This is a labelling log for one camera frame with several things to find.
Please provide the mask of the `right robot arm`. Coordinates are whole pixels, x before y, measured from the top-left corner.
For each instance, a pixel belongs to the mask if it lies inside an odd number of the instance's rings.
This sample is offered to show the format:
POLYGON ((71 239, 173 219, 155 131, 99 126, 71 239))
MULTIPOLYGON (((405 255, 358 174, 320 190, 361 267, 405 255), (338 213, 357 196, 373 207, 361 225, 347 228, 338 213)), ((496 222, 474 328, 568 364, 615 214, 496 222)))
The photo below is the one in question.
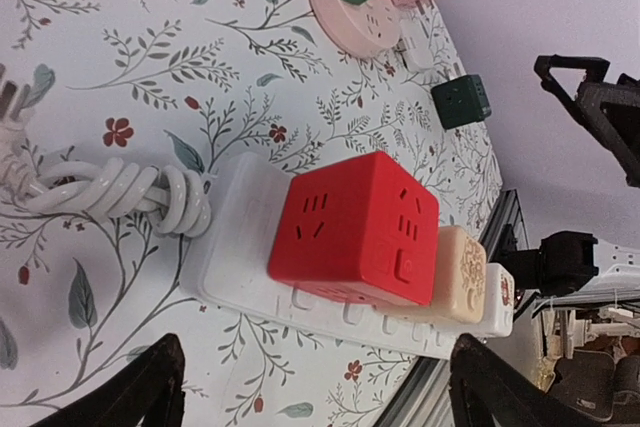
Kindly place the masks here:
MULTIPOLYGON (((552 94, 639 185, 639 82, 606 81, 607 60, 540 55, 534 71, 552 94)), ((501 264, 540 323, 536 382, 605 426, 639 423, 639 351, 594 349, 596 341, 639 338, 639 252, 590 233, 561 231, 536 249, 503 251, 501 264)))

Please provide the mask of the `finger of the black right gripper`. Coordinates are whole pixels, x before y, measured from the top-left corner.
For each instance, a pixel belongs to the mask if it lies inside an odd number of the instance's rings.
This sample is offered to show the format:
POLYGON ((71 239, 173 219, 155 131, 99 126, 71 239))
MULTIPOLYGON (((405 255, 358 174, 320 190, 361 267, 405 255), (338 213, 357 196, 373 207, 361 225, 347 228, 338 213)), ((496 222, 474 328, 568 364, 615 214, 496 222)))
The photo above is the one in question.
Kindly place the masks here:
POLYGON ((598 57, 540 55, 534 72, 541 88, 552 94, 567 113, 623 169, 631 187, 639 185, 639 81, 622 73, 615 83, 605 80, 610 62, 598 57), (582 70, 576 94, 569 95, 552 74, 554 68, 582 70))

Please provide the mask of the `long white power strip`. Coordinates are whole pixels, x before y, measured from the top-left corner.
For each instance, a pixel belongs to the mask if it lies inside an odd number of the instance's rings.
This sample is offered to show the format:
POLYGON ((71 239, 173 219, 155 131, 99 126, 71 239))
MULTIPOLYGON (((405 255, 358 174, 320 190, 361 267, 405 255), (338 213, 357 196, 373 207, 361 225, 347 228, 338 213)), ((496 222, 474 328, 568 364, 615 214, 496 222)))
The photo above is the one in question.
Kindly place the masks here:
POLYGON ((254 153, 220 169, 213 221, 182 289, 288 327, 445 359, 457 338, 505 337, 510 276, 390 156, 290 176, 254 153))

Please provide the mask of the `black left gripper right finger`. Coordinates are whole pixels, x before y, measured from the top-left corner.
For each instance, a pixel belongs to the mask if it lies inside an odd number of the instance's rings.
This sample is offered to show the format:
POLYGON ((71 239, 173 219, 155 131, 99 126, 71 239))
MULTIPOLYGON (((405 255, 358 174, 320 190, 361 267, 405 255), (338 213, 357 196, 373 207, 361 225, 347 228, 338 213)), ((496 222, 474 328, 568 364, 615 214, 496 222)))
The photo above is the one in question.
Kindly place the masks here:
POLYGON ((603 426, 613 417, 615 363, 579 351, 555 365, 549 390, 532 384, 470 334, 450 359, 449 397, 456 426, 603 426))

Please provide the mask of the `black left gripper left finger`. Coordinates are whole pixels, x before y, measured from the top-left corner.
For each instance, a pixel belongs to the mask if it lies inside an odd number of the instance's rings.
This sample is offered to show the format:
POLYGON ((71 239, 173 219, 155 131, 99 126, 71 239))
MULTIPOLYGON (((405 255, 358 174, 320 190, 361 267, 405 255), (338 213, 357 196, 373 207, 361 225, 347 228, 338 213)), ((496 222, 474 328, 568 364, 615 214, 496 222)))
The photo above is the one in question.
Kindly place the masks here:
POLYGON ((56 426, 180 426, 185 356, 168 333, 93 392, 38 421, 56 426))

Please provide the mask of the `dark green cube socket adapter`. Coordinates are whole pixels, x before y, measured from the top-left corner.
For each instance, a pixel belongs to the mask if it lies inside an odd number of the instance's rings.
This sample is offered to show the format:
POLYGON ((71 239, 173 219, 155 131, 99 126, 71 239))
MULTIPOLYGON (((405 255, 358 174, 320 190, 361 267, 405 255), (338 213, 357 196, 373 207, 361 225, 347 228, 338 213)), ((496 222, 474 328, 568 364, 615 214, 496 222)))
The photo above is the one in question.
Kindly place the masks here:
POLYGON ((442 127, 451 130, 483 122, 492 111, 482 79, 467 74, 431 88, 442 127))

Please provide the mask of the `white plug adapter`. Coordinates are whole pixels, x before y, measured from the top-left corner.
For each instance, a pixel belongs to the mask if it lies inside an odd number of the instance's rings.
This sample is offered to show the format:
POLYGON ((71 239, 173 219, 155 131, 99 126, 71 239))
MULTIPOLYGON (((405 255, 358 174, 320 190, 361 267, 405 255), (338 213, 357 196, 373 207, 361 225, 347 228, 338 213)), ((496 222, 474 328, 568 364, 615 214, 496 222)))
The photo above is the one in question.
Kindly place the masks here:
POLYGON ((450 40, 438 9, 417 1, 400 17, 398 50, 412 73, 442 69, 450 60, 450 40))

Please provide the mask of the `white cube adapter red flower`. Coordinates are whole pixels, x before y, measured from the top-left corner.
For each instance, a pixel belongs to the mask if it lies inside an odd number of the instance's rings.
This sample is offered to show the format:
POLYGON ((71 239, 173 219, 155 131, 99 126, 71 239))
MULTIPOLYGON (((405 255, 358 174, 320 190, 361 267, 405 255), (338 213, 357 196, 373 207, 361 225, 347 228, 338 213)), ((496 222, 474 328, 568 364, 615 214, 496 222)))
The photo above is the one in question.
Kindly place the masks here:
POLYGON ((478 338, 508 337, 513 328, 515 282, 499 263, 487 265, 484 314, 481 321, 470 326, 469 332, 478 338))

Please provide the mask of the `red cube socket adapter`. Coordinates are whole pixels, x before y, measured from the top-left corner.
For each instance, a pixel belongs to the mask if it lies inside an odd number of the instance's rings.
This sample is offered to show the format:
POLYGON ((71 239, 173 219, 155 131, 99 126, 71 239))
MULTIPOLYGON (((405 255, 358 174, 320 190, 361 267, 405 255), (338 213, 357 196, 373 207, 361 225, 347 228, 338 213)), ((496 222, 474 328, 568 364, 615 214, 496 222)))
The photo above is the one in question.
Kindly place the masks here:
POLYGON ((332 301, 427 305, 439 214, 437 198, 381 151, 298 175, 267 272, 332 301))

